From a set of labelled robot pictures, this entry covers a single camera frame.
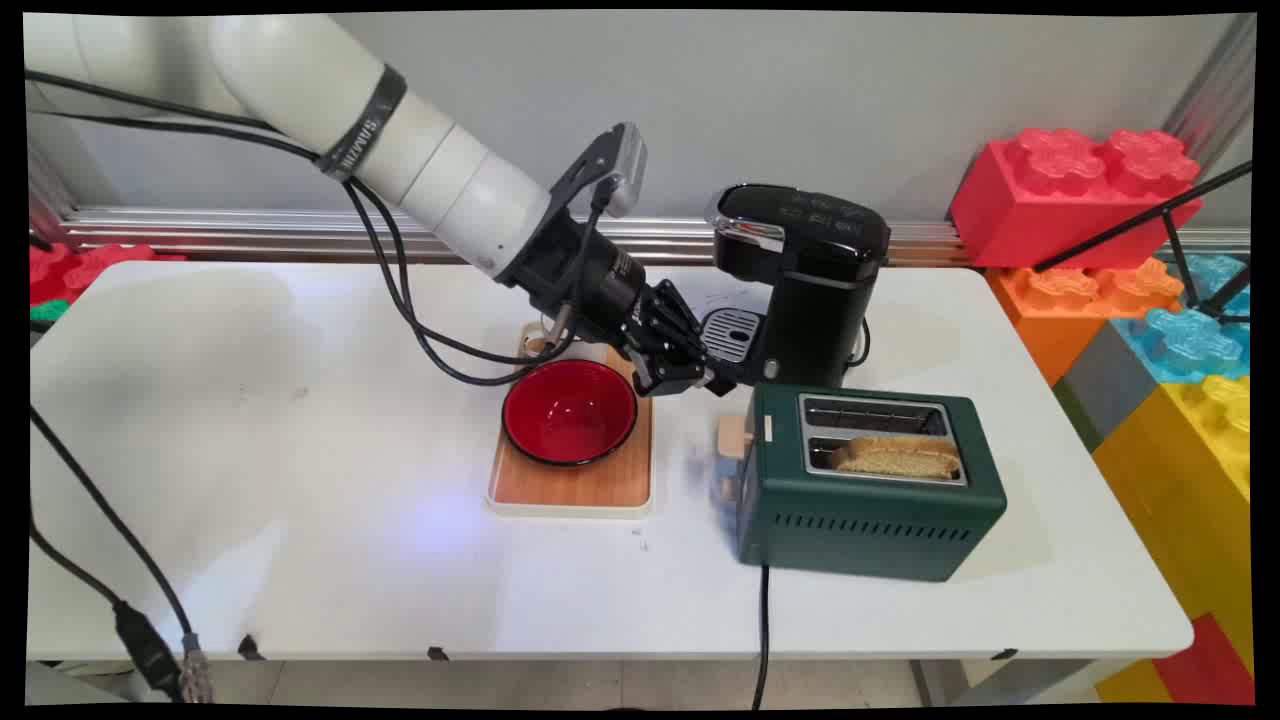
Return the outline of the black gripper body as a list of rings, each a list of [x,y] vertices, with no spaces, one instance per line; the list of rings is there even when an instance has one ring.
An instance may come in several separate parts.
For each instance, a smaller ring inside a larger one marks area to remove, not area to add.
[[[645,363],[703,368],[701,327],[671,281],[652,284],[636,259],[561,209],[545,218],[498,283],[524,290],[548,316],[564,304],[575,334]]]

